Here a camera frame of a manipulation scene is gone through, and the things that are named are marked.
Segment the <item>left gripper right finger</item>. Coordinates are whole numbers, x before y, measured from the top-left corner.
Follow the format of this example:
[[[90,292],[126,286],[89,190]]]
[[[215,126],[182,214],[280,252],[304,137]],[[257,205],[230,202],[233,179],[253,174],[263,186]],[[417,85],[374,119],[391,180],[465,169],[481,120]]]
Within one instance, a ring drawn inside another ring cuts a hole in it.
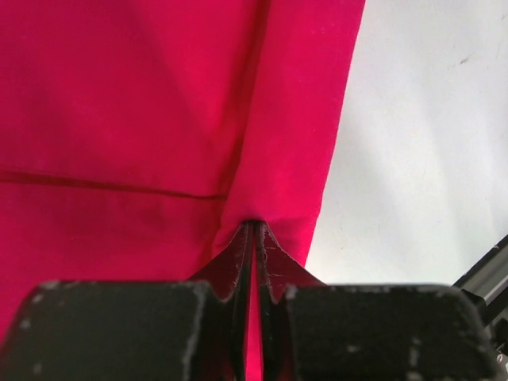
[[[442,285],[327,285],[254,228],[266,380],[496,380],[467,295]]]

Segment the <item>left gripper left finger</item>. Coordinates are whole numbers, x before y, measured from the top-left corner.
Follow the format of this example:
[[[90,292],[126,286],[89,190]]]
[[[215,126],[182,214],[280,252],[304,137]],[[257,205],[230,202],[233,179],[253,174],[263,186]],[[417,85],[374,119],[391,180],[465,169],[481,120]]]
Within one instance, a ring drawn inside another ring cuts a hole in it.
[[[52,280],[1,347],[4,380],[242,380],[254,225],[183,281]]]

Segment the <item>red t-shirt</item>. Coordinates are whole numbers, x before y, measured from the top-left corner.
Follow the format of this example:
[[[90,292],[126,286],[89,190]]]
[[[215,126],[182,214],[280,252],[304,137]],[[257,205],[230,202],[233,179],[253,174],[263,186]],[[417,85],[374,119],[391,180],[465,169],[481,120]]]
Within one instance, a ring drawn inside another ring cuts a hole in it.
[[[364,7],[2,2],[2,344],[38,285],[183,281],[248,221],[304,267]],[[266,380],[255,234],[244,349]]]

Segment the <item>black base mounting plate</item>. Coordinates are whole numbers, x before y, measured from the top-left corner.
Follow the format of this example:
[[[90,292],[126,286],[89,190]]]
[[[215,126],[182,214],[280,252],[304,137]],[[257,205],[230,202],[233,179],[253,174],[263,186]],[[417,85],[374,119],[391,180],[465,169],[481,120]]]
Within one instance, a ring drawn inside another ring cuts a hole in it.
[[[507,352],[507,237],[454,284],[477,309],[493,345]]]

